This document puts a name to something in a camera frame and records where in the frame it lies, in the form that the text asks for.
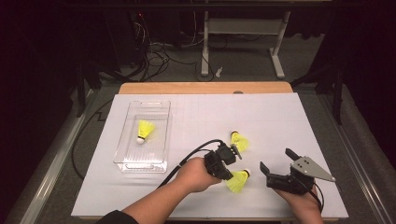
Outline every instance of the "transparent plastic box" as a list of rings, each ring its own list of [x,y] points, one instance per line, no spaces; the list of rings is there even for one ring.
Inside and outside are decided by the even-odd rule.
[[[123,173],[164,173],[167,168],[167,152],[170,125],[169,101],[132,101],[128,108],[124,127],[114,162]],[[155,125],[154,130],[139,144],[139,120]]]

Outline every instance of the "white table surface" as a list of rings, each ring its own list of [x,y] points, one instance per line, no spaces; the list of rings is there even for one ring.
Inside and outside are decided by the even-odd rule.
[[[128,105],[136,100],[171,101],[169,163],[164,174],[123,174],[113,162]],[[310,157],[330,173],[297,93],[118,94],[71,215],[102,217],[123,209],[155,190],[201,144],[212,139],[229,144],[231,131],[238,131],[249,140],[249,148],[241,153],[243,159],[228,166],[230,171],[248,168],[252,172],[242,192],[230,192],[222,181],[205,192],[189,195],[170,219],[292,218],[286,202],[265,186],[266,177],[260,171],[263,161],[271,173],[288,174],[291,159],[285,154],[286,147]],[[217,144],[207,148],[217,149]],[[347,217],[335,184],[320,179],[317,184],[325,199],[323,218]]]

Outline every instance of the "sleeve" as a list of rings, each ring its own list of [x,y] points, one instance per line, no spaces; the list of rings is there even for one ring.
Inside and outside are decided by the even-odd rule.
[[[96,224],[138,224],[138,222],[133,217],[115,210],[99,219]]]

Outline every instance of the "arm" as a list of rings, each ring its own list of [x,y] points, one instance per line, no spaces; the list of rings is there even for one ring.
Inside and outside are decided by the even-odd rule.
[[[292,213],[300,224],[323,223],[323,219],[318,209],[318,203],[309,193],[296,195],[279,189],[274,189],[274,191],[288,202]],[[315,186],[312,191],[317,194]]]
[[[122,212],[142,224],[164,223],[187,195],[204,191],[219,182],[220,179],[207,173],[203,158],[193,158],[180,168],[172,182],[155,189]]]

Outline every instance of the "yellow shuttlecock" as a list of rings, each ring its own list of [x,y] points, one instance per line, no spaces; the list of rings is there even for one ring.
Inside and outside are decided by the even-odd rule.
[[[231,133],[231,144],[235,144],[239,152],[243,152],[248,148],[248,140],[238,132]]]
[[[155,129],[155,125],[146,120],[139,120],[138,134],[136,142],[138,144],[143,144],[146,137]]]
[[[242,188],[245,186],[251,172],[248,169],[238,172],[231,172],[233,178],[227,180],[227,187],[234,193],[241,192]]]

